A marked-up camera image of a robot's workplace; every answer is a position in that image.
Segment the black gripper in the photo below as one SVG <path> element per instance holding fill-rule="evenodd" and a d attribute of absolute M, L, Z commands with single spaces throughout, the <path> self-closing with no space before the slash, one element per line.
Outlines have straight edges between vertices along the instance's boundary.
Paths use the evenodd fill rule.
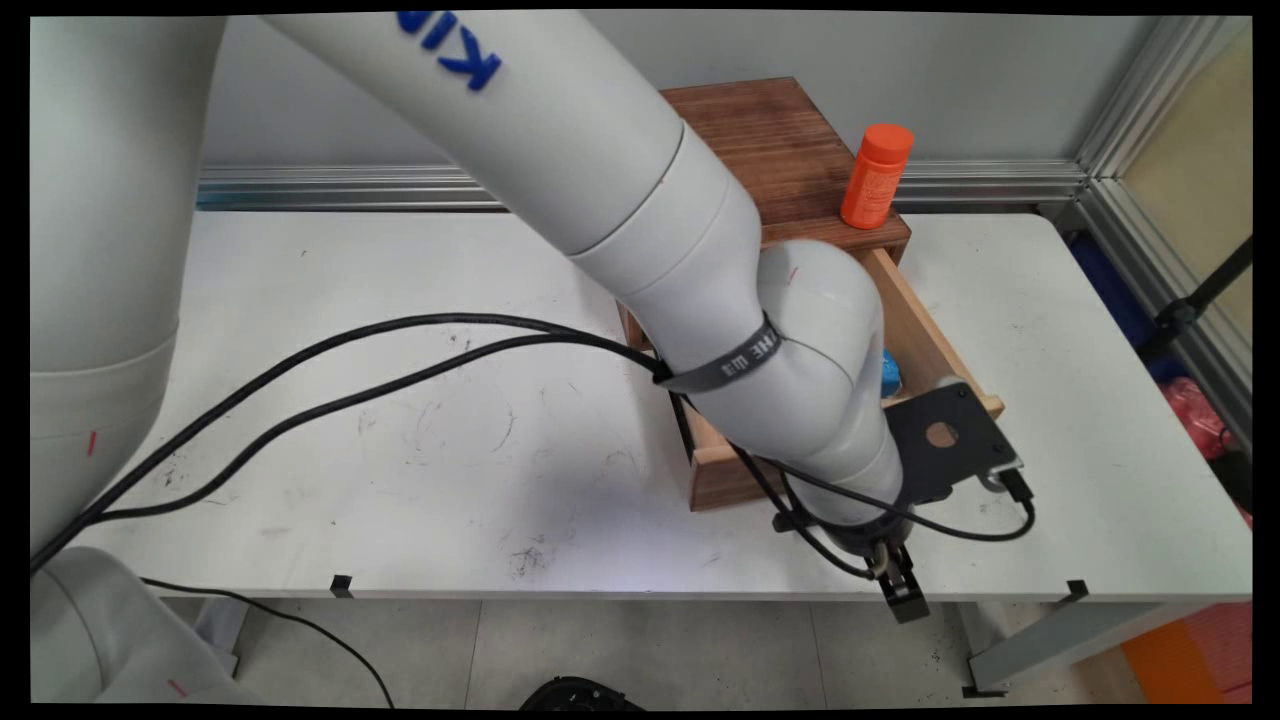
<path fill-rule="evenodd" d="M 826 534 L 837 547 L 867 561 L 897 624 L 931 615 L 905 550 L 911 529 L 913 521 L 892 512 L 859 525 L 826 523 Z"/>

